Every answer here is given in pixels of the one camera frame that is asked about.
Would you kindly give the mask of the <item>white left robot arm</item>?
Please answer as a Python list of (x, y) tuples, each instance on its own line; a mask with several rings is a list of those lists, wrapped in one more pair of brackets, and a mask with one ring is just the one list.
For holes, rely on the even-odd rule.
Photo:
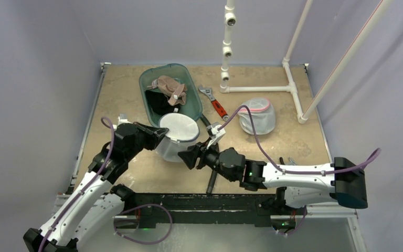
[(70, 237), (102, 194), (128, 169), (128, 163), (142, 150), (154, 150), (168, 128), (155, 128), (138, 122), (110, 126), (111, 140), (97, 154), (83, 181), (48, 222), (29, 229), (23, 240), (29, 251), (75, 251)]

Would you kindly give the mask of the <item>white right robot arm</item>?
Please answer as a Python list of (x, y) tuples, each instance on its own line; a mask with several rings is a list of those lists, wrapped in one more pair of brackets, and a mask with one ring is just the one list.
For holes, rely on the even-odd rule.
[(368, 207), (364, 169), (344, 157), (321, 165), (276, 166), (247, 159), (234, 148), (218, 151), (202, 143), (180, 151), (178, 156), (189, 169), (208, 166), (248, 191), (281, 189), (282, 194), (273, 200), (275, 210), (281, 214), (325, 202), (351, 209)]

